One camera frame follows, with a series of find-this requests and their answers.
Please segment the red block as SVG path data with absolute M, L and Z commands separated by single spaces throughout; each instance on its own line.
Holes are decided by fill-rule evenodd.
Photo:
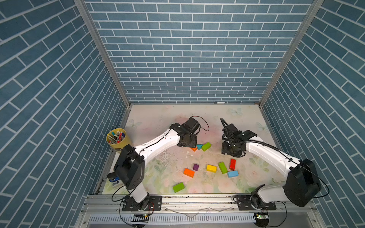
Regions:
M 236 160 L 235 160 L 235 159 L 231 159 L 231 160 L 230 160 L 230 167 L 229 167 L 229 169 L 230 169 L 231 171 L 234 171 L 234 170 L 235 170 L 235 168 L 236 168 Z

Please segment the yellow block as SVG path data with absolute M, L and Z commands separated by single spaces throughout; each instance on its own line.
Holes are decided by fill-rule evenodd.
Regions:
M 213 165 L 207 165 L 206 166 L 206 171 L 208 172 L 212 172 L 212 173 L 216 173 L 217 172 L 217 167 L 216 166 L 213 166 Z

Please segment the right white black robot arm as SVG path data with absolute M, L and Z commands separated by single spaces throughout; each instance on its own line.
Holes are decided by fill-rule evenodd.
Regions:
M 283 183 L 262 184 L 257 187 L 250 198 L 253 208 L 261 210 L 267 203 L 275 201 L 290 201 L 296 206 L 304 207 L 318 197 L 322 190 L 322 180 L 311 160 L 292 157 L 264 142 L 256 133 L 238 130 L 234 124 L 228 124 L 223 118 L 220 121 L 223 126 L 223 155 L 241 158 L 249 152 L 274 167 L 286 179 Z

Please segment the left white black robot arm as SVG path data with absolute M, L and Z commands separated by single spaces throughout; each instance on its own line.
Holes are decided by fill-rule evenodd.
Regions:
M 114 166 L 114 172 L 127 190 L 139 210 L 147 207 L 149 193 L 143 186 L 145 166 L 156 156 L 173 146 L 195 148 L 200 124 L 193 117 L 185 123 L 173 123 L 169 129 L 155 139 L 142 145 L 124 146 Z

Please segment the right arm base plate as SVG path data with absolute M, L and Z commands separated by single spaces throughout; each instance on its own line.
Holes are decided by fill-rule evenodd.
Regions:
M 264 203 L 250 194 L 235 195 L 232 199 L 240 211 L 275 211 L 277 209 L 274 202 Z

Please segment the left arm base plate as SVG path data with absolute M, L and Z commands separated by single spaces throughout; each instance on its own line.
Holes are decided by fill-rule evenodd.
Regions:
M 161 195 L 148 195 L 143 201 L 137 203 L 131 196 L 127 197 L 122 203 L 122 211 L 135 212 L 135 211 L 160 211 L 162 206 Z

